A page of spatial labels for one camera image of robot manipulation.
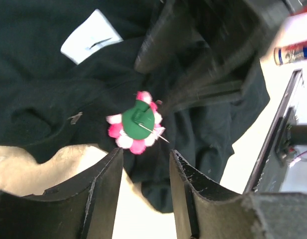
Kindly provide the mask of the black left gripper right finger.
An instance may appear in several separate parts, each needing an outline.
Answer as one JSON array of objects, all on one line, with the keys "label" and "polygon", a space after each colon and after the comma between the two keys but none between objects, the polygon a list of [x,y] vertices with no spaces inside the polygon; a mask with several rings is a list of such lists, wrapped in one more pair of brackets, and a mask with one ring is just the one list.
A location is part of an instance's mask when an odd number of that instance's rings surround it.
[{"label": "black left gripper right finger", "polygon": [[307,239],[307,194],[238,194],[170,153],[179,239]]}]

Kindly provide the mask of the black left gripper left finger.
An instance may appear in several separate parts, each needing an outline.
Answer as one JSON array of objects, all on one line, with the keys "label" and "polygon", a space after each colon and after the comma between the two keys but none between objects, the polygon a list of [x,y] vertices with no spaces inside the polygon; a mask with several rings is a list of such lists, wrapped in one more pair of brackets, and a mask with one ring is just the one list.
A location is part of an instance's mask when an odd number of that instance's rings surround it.
[{"label": "black left gripper left finger", "polygon": [[0,239],[110,239],[123,169],[116,148],[43,195],[0,190]]}]

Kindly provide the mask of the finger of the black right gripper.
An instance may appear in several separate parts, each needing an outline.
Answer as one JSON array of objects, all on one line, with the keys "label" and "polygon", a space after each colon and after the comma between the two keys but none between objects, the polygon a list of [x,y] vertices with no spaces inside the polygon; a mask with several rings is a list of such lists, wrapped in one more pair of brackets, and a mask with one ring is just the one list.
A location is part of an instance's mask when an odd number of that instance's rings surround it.
[{"label": "finger of the black right gripper", "polygon": [[177,53],[194,47],[208,47],[197,27],[205,10],[204,0],[159,1],[153,9],[134,69],[146,74],[167,63]]},{"label": "finger of the black right gripper", "polygon": [[211,48],[192,44],[163,60],[179,60],[183,73],[163,100],[164,112],[238,100],[250,83],[258,51],[251,45]]}]

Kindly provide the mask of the pink flower brooch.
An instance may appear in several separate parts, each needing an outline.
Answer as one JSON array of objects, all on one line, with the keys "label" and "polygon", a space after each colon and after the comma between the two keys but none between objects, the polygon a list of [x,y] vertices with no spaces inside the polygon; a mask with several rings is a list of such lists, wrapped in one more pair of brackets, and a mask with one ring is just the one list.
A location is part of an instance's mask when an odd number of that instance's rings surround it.
[{"label": "pink flower brooch", "polygon": [[110,124],[108,135],[115,139],[116,145],[136,155],[142,154],[158,139],[167,141],[162,136],[165,128],[161,126],[162,116],[158,113],[158,105],[147,91],[137,93],[132,108],[107,116],[106,121]]}]

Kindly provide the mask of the black garment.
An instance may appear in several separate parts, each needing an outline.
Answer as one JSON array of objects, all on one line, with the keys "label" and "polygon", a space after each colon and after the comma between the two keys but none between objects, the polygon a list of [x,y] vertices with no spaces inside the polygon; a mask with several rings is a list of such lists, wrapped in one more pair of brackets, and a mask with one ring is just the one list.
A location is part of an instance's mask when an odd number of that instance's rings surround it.
[{"label": "black garment", "polygon": [[[159,0],[0,0],[0,145],[17,146],[38,163],[60,148],[97,144],[110,152],[106,117],[133,106],[138,91],[164,100],[183,73],[179,60],[149,74],[134,62]],[[60,51],[68,36],[99,9],[123,38],[75,64]],[[270,98],[259,62],[238,101],[167,112],[164,138],[141,155],[124,153],[124,168],[159,212],[173,211],[169,154],[182,154],[216,182],[233,144]]]}]

